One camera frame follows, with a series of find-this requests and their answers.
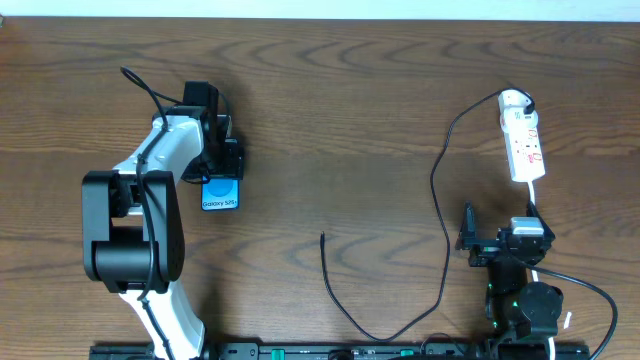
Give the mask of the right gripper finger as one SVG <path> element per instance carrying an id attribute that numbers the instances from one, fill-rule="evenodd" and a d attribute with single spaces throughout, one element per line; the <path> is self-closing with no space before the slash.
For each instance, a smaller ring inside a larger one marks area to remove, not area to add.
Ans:
<path id="1" fill-rule="evenodd" d="M 459 245 L 475 245 L 477 242 L 477 230 L 475 212 L 470 202 L 466 202 L 463 211 L 463 220 L 458 234 Z"/>
<path id="2" fill-rule="evenodd" d="M 527 210 L 526 210 L 527 216 L 528 217 L 535 217 L 537 218 L 540 223 L 541 223 L 541 227 L 543 229 L 543 237 L 546 240 L 553 240 L 554 239 L 554 233 L 553 231 L 550 229 L 550 227 L 547 225 L 547 223 L 544 221 L 544 219 L 542 218 L 542 216 L 540 215 L 536 205 L 530 201 L 527 204 Z"/>

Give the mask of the blue Galaxy smartphone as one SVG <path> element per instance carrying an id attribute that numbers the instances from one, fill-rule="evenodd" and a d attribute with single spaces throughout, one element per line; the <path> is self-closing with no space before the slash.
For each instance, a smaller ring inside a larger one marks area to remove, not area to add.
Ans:
<path id="1" fill-rule="evenodd" d="M 203 211 L 235 210 L 239 206 L 240 181 L 235 179 L 211 179 L 201 185 L 201 209 Z"/>

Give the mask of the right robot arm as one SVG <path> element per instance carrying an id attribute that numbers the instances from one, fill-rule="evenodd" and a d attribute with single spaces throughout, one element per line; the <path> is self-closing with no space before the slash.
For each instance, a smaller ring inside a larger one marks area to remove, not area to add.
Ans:
<path id="1" fill-rule="evenodd" d="M 476 217 L 465 204 L 455 245 L 469 252 L 471 267 L 488 271 L 486 317 L 494 325 L 494 336 L 479 350 L 489 359 L 549 359 L 554 350 L 549 340 L 558 334 L 563 293 L 549 284 L 528 279 L 531 266 L 544 259 L 555 234 L 533 203 L 524 217 L 513 217 L 493 239 L 477 234 Z"/>

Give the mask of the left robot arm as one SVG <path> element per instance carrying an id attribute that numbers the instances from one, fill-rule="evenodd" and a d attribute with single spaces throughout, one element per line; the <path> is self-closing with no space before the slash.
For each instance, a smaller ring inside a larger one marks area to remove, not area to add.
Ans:
<path id="1" fill-rule="evenodd" d="M 186 82 L 182 99 L 159 107 L 126 160 L 82 181 L 85 272 L 138 315 L 152 340 L 147 359 L 214 355 L 180 280 L 185 238 L 177 186 L 200 186 L 204 211 L 238 208 L 244 149 L 231 135 L 230 114 L 218 112 L 224 101 L 210 83 Z"/>

